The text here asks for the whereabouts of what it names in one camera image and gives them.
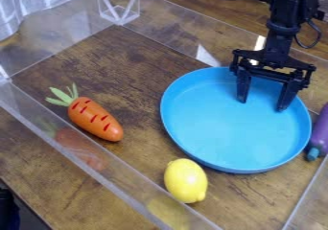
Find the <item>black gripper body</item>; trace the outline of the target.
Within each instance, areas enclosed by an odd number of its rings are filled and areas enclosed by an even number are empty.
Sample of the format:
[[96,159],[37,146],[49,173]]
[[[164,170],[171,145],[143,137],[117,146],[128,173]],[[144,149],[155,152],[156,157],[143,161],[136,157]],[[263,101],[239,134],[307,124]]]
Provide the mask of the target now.
[[280,83],[301,79],[311,84],[315,67],[290,55],[292,39],[301,32],[301,26],[298,24],[286,26],[272,20],[267,22],[267,26],[270,33],[264,48],[262,50],[236,49],[231,71],[238,77],[238,69],[244,67],[252,77],[262,77]]

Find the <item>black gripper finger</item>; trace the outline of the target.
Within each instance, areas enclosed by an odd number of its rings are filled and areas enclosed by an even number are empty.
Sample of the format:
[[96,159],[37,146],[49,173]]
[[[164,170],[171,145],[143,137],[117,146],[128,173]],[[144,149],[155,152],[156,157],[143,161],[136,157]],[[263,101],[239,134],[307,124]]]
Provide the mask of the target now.
[[283,81],[282,94],[278,101],[278,110],[286,111],[294,102],[298,93],[309,87],[309,83],[301,79],[291,79]]
[[238,99],[243,104],[248,100],[251,84],[252,75],[244,67],[240,67],[238,69]]

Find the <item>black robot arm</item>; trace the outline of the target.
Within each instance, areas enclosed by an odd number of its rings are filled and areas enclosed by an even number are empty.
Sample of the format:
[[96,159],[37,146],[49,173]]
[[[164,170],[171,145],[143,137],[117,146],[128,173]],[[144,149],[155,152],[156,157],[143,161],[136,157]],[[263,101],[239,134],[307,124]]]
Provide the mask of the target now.
[[317,67],[290,55],[292,41],[301,47],[313,48],[322,39],[322,31],[313,19],[321,15],[319,0],[268,0],[270,30],[262,50],[234,51],[230,70],[238,77],[238,99],[246,103],[252,78],[260,77],[283,84],[278,110],[288,109],[298,92],[311,84]]

